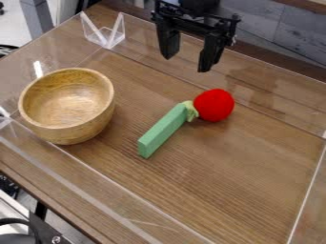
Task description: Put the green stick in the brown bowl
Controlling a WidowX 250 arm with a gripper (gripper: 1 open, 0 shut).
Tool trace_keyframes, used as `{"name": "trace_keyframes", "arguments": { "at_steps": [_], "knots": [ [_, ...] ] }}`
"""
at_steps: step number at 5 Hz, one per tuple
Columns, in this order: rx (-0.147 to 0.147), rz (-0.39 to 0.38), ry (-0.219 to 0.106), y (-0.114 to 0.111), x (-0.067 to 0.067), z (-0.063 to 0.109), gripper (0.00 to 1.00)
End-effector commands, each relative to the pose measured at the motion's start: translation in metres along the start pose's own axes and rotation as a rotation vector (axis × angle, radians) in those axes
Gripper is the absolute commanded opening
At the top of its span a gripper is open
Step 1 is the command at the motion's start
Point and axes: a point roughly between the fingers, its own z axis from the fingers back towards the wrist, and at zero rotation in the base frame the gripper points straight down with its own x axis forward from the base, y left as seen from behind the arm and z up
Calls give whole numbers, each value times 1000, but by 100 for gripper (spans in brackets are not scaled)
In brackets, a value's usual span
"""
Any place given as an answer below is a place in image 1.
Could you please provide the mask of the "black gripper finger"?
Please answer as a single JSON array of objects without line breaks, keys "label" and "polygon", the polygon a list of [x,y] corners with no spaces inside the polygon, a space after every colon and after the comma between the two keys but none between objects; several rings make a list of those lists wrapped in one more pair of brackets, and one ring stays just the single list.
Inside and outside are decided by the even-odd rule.
[{"label": "black gripper finger", "polygon": [[225,38],[220,33],[209,33],[204,37],[197,72],[208,72],[210,70],[210,67],[218,62],[224,46]]},{"label": "black gripper finger", "polygon": [[160,53],[165,59],[170,59],[178,52],[180,33],[166,22],[157,22],[156,34]]}]

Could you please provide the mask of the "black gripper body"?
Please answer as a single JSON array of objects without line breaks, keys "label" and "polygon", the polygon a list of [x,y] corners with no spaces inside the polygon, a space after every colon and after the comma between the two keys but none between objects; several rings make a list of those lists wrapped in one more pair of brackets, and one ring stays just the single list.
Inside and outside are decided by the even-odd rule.
[{"label": "black gripper body", "polygon": [[153,0],[150,19],[161,36],[178,31],[197,36],[216,32],[226,39],[225,46],[235,43],[240,16],[221,8],[220,0]]}]

